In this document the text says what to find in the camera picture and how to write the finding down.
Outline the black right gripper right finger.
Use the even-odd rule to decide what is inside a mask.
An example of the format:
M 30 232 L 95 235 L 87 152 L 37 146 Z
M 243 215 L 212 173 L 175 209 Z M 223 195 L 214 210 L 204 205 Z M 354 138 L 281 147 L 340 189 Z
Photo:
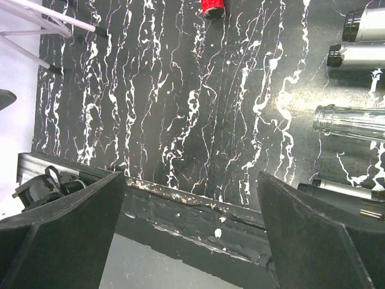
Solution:
M 384 222 L 265 172 L 257 182 L 280 288 L 384 288 Z

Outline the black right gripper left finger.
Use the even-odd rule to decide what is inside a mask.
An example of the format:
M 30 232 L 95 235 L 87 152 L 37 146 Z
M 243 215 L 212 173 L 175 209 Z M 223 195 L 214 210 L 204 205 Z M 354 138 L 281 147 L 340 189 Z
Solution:
M 1 288 L 98 288 L 124 196 L 115 172 L 1 220 Z

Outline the dark wine bottle white label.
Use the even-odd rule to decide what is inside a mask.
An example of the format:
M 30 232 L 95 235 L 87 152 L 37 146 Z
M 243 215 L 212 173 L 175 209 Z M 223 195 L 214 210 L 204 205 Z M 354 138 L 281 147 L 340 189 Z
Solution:
M 384 191 L 314 179 L 299 183 L 297 189 L 349 213 L 384 222 Z

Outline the clear glass bottle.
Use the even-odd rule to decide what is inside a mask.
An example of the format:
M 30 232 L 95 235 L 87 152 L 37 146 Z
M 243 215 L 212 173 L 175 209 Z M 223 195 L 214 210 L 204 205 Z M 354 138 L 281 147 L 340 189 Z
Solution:
M 317 106 L 313 130 L 324 135 L 384 142 L 384 108 Z

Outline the red glitter microphone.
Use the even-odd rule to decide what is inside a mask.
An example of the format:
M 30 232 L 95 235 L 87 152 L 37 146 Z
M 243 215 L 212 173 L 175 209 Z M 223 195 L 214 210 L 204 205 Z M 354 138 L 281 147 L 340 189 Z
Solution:
M 216 20 L 224 17 L 224 0 L 201 0 L 203 16 L 209 20 Z

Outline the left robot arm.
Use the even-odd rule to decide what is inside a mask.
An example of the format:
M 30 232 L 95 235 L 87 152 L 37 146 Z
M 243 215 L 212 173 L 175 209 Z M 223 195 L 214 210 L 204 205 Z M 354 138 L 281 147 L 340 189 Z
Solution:
M 98 288 L 125 196 L 125 177 L 62 182 L 49 166 L 15 190 L 1 221 L 2 288 Z

